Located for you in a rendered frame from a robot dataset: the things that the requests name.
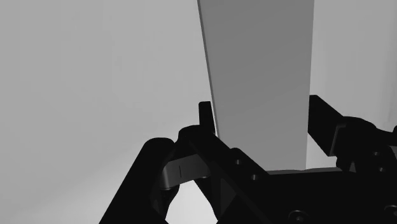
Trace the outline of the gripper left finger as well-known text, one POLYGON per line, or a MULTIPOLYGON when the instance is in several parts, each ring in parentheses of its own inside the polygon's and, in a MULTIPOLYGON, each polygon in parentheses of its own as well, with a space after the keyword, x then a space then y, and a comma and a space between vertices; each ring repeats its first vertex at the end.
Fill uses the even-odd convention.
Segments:
POLYGON ((250 188, 268 174, 215 136, 209 101, 200 102, 199 120, 181 129, 177 141, 145 142, 99 224, 169 224, 169 206, 180 184, 191 180, 210 203, 216 224, 270 224, 250 188))

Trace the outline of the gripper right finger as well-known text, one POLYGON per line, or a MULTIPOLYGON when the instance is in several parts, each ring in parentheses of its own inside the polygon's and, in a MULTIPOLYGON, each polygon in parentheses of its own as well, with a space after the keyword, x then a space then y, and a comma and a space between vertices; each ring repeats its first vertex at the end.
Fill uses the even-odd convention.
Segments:
MULTIPOLYGON (((344 172, 397 181, 397 130, 378 129, 362 118, 341 115, 318 95, 309 96, 307 132, 322 151, 336 157, 336 167, 344 172)), ((397 183, 389 185, 397 196, 397 183)), ((397 214, 397 199, 382 206, 384 214, 397 214)))

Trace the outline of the grey upright flat panel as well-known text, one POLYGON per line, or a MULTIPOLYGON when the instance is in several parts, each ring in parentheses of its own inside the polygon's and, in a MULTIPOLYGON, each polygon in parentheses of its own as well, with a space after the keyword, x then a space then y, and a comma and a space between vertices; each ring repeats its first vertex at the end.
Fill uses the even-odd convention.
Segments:
POLYGON ((303 170, 314 0, 197 0, 218 137, 267 171, 303 170))

